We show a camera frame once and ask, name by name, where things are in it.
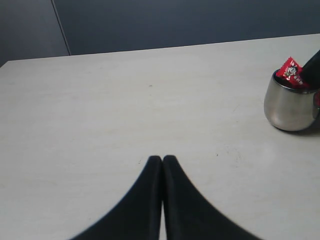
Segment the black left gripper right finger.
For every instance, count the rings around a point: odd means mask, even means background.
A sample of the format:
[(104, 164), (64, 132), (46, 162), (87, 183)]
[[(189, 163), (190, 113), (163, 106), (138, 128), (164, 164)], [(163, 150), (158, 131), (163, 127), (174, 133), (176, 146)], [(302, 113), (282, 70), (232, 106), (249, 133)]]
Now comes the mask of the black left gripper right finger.
[(168, 240), (251, 240), (253, 234), (212, 206), (189, 180), (178, 159), (162, 161), (163, 207)]

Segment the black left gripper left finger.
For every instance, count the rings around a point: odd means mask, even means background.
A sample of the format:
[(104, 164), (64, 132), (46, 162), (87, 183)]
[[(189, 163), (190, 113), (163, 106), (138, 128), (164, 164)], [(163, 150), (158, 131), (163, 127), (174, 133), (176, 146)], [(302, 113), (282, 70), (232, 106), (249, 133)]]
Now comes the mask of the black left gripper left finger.
[(158, 240), (162, 215), (162, 159), (150, 156), (125, 196), (74, 240)]

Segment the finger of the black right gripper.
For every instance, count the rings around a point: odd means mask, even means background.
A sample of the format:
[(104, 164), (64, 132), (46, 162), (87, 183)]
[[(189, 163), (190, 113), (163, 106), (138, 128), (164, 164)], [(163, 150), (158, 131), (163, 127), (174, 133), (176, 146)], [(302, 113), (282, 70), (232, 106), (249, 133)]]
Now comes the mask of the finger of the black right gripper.
[(310, 88), (320, 87), (320, 50), (305, 63), (300, 77)]

